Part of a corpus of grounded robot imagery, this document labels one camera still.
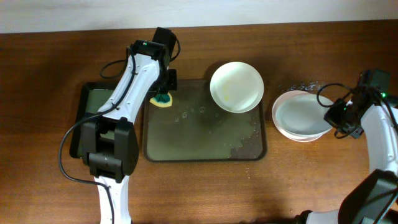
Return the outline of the green and yellow sponge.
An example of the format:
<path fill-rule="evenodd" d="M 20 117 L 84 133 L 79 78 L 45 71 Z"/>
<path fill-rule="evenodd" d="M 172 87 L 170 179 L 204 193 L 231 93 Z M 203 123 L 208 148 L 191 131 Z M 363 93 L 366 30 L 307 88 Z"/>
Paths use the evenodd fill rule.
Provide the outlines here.
<path fill-rule="evenodd" d="M 168 108 L 172 106 L 173 99 L 170 93 L 156 94 L 149 102 L 159 108 Z"/>

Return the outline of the pale green plate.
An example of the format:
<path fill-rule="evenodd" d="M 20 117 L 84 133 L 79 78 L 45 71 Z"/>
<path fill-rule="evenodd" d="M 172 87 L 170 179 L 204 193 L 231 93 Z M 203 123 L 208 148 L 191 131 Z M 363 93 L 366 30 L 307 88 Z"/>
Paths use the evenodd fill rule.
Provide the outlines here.
<path fill-rule="evenodd" d="M 332 127 L 324 120 L 328 108 L 322 107 L 315 94 L 289 96 L 279 103 L 275 119 L 280 128 L 298 136 L 316 136 Z"/>

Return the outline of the pink plate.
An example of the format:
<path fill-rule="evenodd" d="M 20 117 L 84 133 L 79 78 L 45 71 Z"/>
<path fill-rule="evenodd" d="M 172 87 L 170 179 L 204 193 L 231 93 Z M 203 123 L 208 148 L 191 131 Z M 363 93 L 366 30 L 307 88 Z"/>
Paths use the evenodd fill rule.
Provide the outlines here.
<path fill-rule="evenodd" d="M 331 130 L 323 120 L 326 109 L 316 95 L 293 90 L 280 95 L 272 107 L 272 120 L 285 137 L 297 142 L 310 142 Z"/>

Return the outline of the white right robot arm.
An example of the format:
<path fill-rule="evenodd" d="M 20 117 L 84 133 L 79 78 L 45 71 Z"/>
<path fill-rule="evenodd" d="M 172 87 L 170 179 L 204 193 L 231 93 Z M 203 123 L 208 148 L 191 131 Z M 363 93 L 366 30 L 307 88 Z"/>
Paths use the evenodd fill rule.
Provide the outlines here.
<path fill-rule="evenodd" d="M 394 223 L 397 212 L 397 109 L 390 106 L 385 93 L 356 93 L 345 114 L 360 117 L 368 146 L 369 175 L 343 200 L 340 208 L 329 212 L 307 210 L 293 223 Z"/>

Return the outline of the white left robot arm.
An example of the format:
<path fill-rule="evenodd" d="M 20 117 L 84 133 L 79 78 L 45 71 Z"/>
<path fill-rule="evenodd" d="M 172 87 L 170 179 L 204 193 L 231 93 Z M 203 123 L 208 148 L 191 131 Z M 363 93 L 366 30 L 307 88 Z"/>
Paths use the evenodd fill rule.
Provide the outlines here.
<path fill-rule="evenodd" d="M 98 187 L 101 223 L 132 222 L 128 183 L 139 157 L 134 122 L 148 92 L 162 95 L 176 89 L 176 72 L 169 67 L 178 56 L 174 50 L 181 50 L 176 37 L 133 43 L 111 96 L 82 119 L 81 158 Z"/>

